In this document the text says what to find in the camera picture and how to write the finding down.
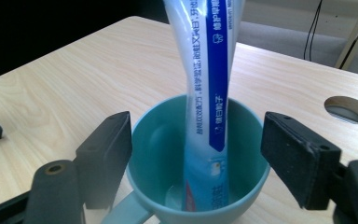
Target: mug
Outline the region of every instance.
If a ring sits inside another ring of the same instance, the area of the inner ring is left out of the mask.
[[[228,100],[229,205],[206,212],[182,211],[186,96],[155,105],[135,124],[127,176],[133,192],[104,218],[104,224],[231,223],[255,201],[269,175],[261,155],[262,123],[241,103]]]

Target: black cable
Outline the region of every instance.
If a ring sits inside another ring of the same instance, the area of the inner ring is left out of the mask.
[[[322,7],[322,1],[323,0],[321,0],[319,2],[318,7],[316,8],[315,16],[313,17],[312,25],[310,26],[310,31],[308,32],[307,42],[306,42],[305,48],[304,48],[304,56],[303,56],[303,58],[304,58],[304,60],[306,60],[305,56],[306,56],[306,53],[307,53],[307,46],[308,46],[308,42],[310,41],[310,62],[312,61],[312,59],[311,59],[312,44],[313,44],[313,38],[315,37],[316,26],[318,25],[319,14],[321,12],[321,7]]]

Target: wooden table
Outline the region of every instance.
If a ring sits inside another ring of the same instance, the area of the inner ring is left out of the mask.
[[[186,74],[170,26],[138,17],[0,76],[0,203],[29,190],[43,164],[72,160],[106,117],[129,110],[134,124],[152,105],[181,93]],[[274,111],[299,120],[341,147],[347,164],[358,159],[358,124],[326,112],[324,101],[336,95],[358,100],[358,75],[237,45],[229,96],[260,118]],[[116,203],[130,191],[124,177]],[[271,171],[255,204],[236,223],[332,223],[334,206],[301,210]]]

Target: toothpaste tube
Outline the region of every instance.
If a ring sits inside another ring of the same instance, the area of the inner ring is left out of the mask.
[[[228,205],[227,92],[244,0],[164,0],[187,74],[186,211]]]

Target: white wall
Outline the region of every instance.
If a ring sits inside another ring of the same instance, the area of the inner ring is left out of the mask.
[[[319,0],[246,0],[243,21],[308,32]],[[348,38],[358,19],[358,0],[324,0],[316,33]]]

